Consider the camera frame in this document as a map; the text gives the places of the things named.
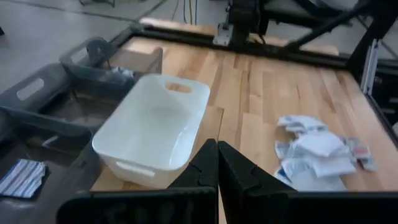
concrete floor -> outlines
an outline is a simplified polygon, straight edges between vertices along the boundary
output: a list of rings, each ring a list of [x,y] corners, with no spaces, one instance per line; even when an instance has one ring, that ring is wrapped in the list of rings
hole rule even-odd
[[[356,0],[341,1],[351,7]],[[217,26],[225,19],[226,1],[198,0],[198,24]],[[0,0],[0,92],[15,85],[38,68],[57,62],[61,54],[94,36],[111,39],[132,20],[142,16],[183,22],[180,0],[116,0],[108,4],[82,6],[78,0]],[[335,45],[340,52],[351,53],[366,29],[352,20],[353,27],[339,27],[314,40],[316,44]],[[309,29],[271,22],[267,35],[296,39]],[[385,43],[398,52],[398,28],[393,27]],[[382,49],[382,57],[392,55]]]

white plastic basket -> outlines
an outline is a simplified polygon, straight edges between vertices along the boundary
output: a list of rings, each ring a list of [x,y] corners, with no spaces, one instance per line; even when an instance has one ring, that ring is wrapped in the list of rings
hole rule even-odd
[[[190,93],[169,90],[168,83]],[[142,77],[93,138],[93,149],[119,178],[166,188],[185,168],[210,89],[182,78]]]

basket handle hole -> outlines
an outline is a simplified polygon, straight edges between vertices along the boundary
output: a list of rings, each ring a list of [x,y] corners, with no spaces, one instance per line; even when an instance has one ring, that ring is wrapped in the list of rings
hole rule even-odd
[[[191,87],[186,86],[186,85],[181,85],[178,83],[174,83],[174,82],[167,82],[166,89],[168,89],[170,91],[177,91],[180,93],[191,93],[192,92]]]

striped cloth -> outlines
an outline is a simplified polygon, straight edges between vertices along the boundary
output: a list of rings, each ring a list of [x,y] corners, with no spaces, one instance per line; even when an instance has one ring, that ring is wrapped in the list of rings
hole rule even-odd
[[[31,198],[42,184],[44,162],[19,159],[0,180],[0,195]]]

wooden table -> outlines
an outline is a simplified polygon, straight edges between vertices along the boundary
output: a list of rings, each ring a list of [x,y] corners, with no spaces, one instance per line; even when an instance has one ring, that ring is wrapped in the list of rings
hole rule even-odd
[[[142,21],[215,33],[214,29],[202,26]],[[275,45],[287,42],[275,38],[266,41]],[[195,151],[208,138],[224,140],[272,174],[279,166],[274,141],[289,138],[283,129],[277,128],[277,119],[287,114],[303,114],[321,119],[335,134],[356,137],[370,145],[379,170],[366,172],[358,168],[357,174],[343,176],[347,189],[398,190],[396,148],[348,72],[142,38],[131,39],[123,49],[149,53],[156,47],[164,49],[163,74],[198,80],[211,88]],[[330,46],[306,48],[337,54]],[[106,167],[92,188],[139,189],[144,188],[119,180]],[[223,212],[220,222],[224,222]]]

